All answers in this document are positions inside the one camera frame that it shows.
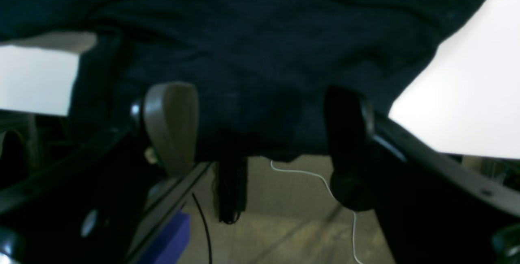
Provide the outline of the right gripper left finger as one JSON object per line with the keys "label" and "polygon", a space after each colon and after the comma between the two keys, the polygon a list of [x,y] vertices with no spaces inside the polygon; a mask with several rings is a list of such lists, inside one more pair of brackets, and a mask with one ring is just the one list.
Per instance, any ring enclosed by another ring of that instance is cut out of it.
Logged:
{"label": "right gripper left finger", "polygon": [[145,140],[144,157],[168,177],[184,177],[194,165],[199,95],[187,82],[158,83],[130,107],[132,130]]}

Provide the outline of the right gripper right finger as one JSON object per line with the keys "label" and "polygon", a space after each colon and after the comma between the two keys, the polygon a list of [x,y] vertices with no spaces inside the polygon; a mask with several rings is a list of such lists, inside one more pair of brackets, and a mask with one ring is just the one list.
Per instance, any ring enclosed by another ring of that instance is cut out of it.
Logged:
{"label": "right gripper right finger", "polygon": [[377,155],[369,145],[376,141],[402,164],[407,158],[397,146],[407,138],[407,131],[394,121],[376,115],[369,101],[346,88],[331,86],[325,94],[323,105],[329,155],[333,165],[330,188],[333,197],[353,212],[402,212],[406,209],[405,199],[390,190],[387,182],[378,188],[365,186],[363,179],[367,171],[375,170],[376,162],[389,162]]}

